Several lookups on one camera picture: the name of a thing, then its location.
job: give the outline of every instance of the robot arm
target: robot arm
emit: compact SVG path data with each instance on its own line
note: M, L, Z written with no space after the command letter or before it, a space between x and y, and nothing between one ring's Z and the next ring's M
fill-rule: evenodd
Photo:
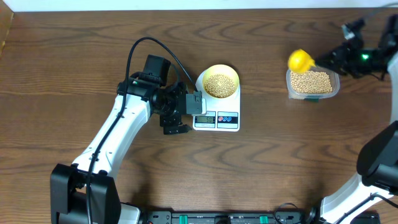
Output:
M315 61L319 66L342 75L349 73L354 78L371 72L388 72L392 84L391 125L363 147L357 173L322 200L314 223L349 224L382 200L375 195L384 198L398 195L398 15L389 18L376 49L363 49L359 33L363 25L363 20L358 20L343 26L348 41Z
M119 84L119 95L111 113L91 144L71 166L58 164L54 168L50 181L52 223L87 223L87 195L76 189L86 184L93 153L120 112L126 85L123 114L100 148L94 163L90 204L94 223L137 223L139 209L120 202L114 180L138 130L153 113L157 113L164 134L186 133L191 129L182 124L181 115L206 113L201 92L189 94L186 86L178 81L161 88L167 82L169 67L168 60L149 55L143 72L137 72Z
M97 148L105 132L109 129L117 116L122 105L122 100L123 96L118 95L116 97L111 114L108 116L94 140L86 150L73 161L72 164L76 164L78 170L88 172L91 155L94 153L94 150ZM124 155L126 155L138 130L148 121L149 117L149 102L141 100L139 96L127 95L123 118L121 122L115 125L113 131L102 146L93 169L94 174L98 174L101 171L107 173L107 176L116 179Z

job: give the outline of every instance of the bowl of beans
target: bowl of beans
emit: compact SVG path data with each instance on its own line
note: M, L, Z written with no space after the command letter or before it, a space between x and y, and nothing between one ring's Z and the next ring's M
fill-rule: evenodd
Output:
M227 98L238 89L239 77L235 70L227 65L214 65L206 70L202 85L210 96Z
M338 74L322 67L312 67L305 73L287 70L286 82L289 98L300 100L329 98L340 89Z

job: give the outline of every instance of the wood grain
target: wood grain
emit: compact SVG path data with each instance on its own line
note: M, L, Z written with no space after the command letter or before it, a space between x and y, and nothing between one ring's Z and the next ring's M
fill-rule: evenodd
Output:
M238 133L164 136L153 115L117 179L121 200L174 210L309 209L356 170L362 146L389 122L390 82L341 78L319 103L290 100L291 51L319 55L343 41L340 25L365 9L18 13L0 60L0 223L49 223L49 177L91 142L113 105L138 38L166 43L191 76L234 66L242 87ZM389 10L364 31L376 45ZM144 42L133 55L171 59ZM192 119L184 118L186 123ZM398 213L372 208L383 223Z
M14 13L11 9L0 0L0 56L4 45L6 44L6 37L9 33L9 29L12 22L12 17Z

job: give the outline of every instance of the white wall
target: white wall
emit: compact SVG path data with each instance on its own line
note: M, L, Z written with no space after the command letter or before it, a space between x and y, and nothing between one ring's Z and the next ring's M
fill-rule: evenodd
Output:
M14 12L378 7L391 0L4 0Z

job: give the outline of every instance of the plastic container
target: plastic container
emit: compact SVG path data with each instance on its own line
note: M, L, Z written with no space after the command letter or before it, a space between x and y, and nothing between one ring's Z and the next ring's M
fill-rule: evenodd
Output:
M310 69L314 72L326 72L329 75L330 85L331 85L331 93L319 93L319 94L311 94L311 93L298 93L292 87L292 82L290 81L290 69L287 70L286 73L286 83L287 90L289 91L289 98L304 100L304 99L324 99L335 96L340 89L340 79L338 74L322 67L312 67Z

